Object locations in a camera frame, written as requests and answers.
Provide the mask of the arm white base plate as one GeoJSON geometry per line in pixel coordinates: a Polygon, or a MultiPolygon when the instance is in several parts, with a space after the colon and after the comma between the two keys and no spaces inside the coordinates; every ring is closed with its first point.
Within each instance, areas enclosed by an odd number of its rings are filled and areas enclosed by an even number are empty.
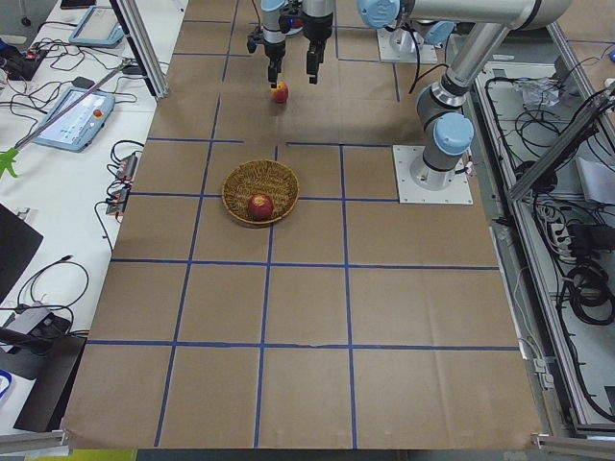
{"type": "Polygon", "coordinates": [[[424,147],[394,145],[392,148],[399,202],[418,205],[471,206],[472,193],[460,159],[449,173],[431,171],[423,161],[424,147]]]}
{"type": "Polygon", "coordinates": [[[421,63],[437,63],[435,47],[424,43],[423,38],[415,33],[397,29],[388,32],[385,29],[377,30],[380,61],[388,63],[416,63],[420,58],[421,63]]]}

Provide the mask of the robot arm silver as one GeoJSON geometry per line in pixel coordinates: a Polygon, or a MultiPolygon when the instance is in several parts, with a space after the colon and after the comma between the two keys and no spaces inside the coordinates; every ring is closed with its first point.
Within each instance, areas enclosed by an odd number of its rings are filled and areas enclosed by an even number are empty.
{"type": "Polygon", "coordinates": [[[267,80],[271,88],[278,85],[279,74],[285,56],[285,34],[282,32],[279,20],[286,1],[273,0],[260,2],[257,27],[247,35],[246,47],[254,54],[259,45],[264,47],[265,56],[269,59],[267,80]]]}
{"type": "MultiPolygon", "coordinates": [[[[567,1],[359,1],[363,23],[373,29],[401,20],[471,22],[474,27],[455,60],[441,79],[417,98],[417,114],[426,135],[420,157],[410,166],[414,182],[439,191],[447,188],[456,174],[459,159],[467,153],[474,137],[472,123],[460,112],[466,94],[493,52],[509,32],[547,26],[566,12],[567,1]]],[[[326,43],[332,34],[333,1],[263,1],[260,4],[266,55],[270,60],[268,80],[274,84],[281,71],[289,20],[303,22],[309,41],[307,74],[318,81],[326,43]]]]}

